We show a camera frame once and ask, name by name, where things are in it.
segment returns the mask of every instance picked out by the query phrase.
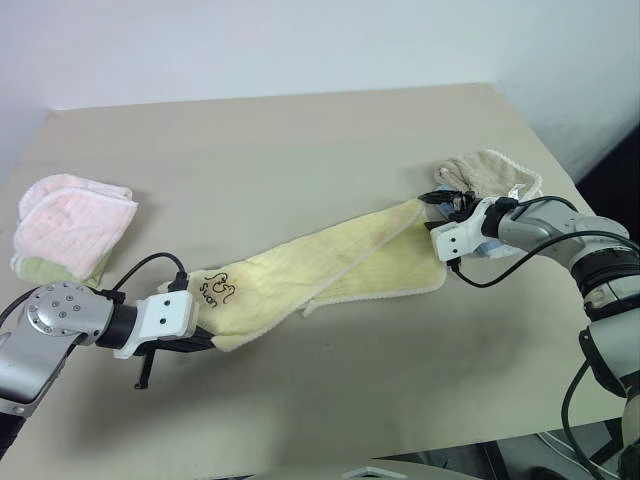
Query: printed logo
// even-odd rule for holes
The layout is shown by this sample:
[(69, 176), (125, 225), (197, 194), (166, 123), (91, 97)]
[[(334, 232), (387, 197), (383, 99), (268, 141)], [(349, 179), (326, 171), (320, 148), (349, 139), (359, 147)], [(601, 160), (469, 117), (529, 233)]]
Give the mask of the printed logo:
[(236, 292), (236, 287), (227, 283), (228, 278), (229, 275), (224, 272), (213, 277), (204, 277), (205, 281), (200, 285), (200, 293), (211, 308), (216, 308), (219, 302), (226, 304), (229, 297)]

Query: beige tabletop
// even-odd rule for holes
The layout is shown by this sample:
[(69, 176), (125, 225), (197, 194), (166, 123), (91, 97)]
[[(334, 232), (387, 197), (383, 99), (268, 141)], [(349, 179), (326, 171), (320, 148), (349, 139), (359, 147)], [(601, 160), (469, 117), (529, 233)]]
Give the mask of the beige tabletop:
[[(140, 209), (113, 252), (111, 285), (156, 251), (189, 269), (223, 265), (392, 206), (431, 190), (447, 156), (483, 148), (588, 211), (486, 85), (53, 112), (0, 193), (2, 297), (29, 287), (8, 267), (17, 202), (50, 174), (133, 189)], [(512, 262), (465, 260), (463, 270), (485, 280)], [(169, 262), (149, 264), (129, 298), (172, 274)], [(569, 273), (537, 258), (490, 289), (450, 276), (435, 293), (293, 314), (232, 353), (159, 353), (146, 391), (133, 389), (139, 359), (77, 348), (0, 478), (201, 479), (558, 428), (586, 323)], [(589, 374), (572, 417), (621, 410)]]

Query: towel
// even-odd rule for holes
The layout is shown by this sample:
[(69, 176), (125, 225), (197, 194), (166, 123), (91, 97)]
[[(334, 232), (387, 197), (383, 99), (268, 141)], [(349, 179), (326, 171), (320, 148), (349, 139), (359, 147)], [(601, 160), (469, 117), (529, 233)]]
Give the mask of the towel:
[(85, 281), (120, 240), (137, 207), (125, 187), (67, 174), (43, 178), (20, 200), (15, 252)]
[(510, 196), (529, 200), (541, 195), (542, 177), (496, 150), (451, 157), (435, 169), (436, 182), (478, 198)]
[(71, 275), (71, 273), (69, 273), (69, 271), (62, 265), (37, 257), (21, 257), (20, 255), (14, 255), (11, 259), (10, 266), (16, 276), (26, 282), (45, 285), (51, 282), (69, 281), (83, 283), (88, 287), (97, 288), (100, 285), (102, 273), (104, 272), (107, 261), (109, 260), (109, 255), (110, 252), (100, 260), (95, 270), (84, 280), (80, 280), (79, 278)]
[(419, 200), (297, 238), (262, 254), (189, 275), (198, 324), (231, 351), (294, 311), (436, 290), (446, 269), (437, 259)]

